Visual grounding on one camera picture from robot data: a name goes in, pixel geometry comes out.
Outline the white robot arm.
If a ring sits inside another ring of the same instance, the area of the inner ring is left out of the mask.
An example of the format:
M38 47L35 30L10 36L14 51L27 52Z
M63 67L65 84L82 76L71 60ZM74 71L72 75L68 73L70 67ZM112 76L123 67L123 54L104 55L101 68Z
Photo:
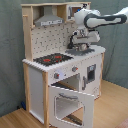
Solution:
M118 13L112 15L101 15L98 10L81 8L74 13L77 25L75 44L88 44L100 40L96 28L99 26L128 23L128 7L123 8Z

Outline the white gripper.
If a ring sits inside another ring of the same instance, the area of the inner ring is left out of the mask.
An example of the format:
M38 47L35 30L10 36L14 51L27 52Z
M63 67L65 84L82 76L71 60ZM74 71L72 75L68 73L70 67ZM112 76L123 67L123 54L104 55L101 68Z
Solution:
M88 29L75 30L73 32L74 44L88 44L98 42L100 40L99 32L96 30L89 31Z

